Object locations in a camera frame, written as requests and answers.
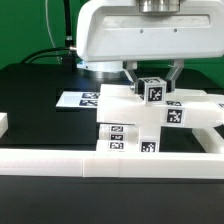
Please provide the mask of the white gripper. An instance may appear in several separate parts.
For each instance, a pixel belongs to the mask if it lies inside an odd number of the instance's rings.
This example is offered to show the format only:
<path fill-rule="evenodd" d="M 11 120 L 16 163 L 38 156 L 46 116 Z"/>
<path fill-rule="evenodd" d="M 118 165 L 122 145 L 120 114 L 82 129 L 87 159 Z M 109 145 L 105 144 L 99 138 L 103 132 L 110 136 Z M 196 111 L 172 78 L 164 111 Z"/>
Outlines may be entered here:
<path fill-rule="evenodd" d="M 184 68 L 182 59 L 224 55 L 224 0 L 181 0 L 174 12 L 143 12 L 141 0 L 89 0 L 79 12 L 77 54 L 84 61 L 124 61 L 138 93 L 137 63 L 172 60 L 167 92 Z"/>

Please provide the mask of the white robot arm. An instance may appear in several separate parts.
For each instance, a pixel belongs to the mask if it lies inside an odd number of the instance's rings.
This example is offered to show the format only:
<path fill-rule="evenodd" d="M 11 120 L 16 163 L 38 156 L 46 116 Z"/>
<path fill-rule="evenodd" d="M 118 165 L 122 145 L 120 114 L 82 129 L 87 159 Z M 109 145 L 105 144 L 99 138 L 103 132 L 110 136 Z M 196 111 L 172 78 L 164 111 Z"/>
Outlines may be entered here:
<path fill-rule="evenodd" d="M 89 0 L 78 15 L 77 54 L 94 73 L 170 60 L 170 87 L 186 59 L 224 55 L 224 0 Z"/>

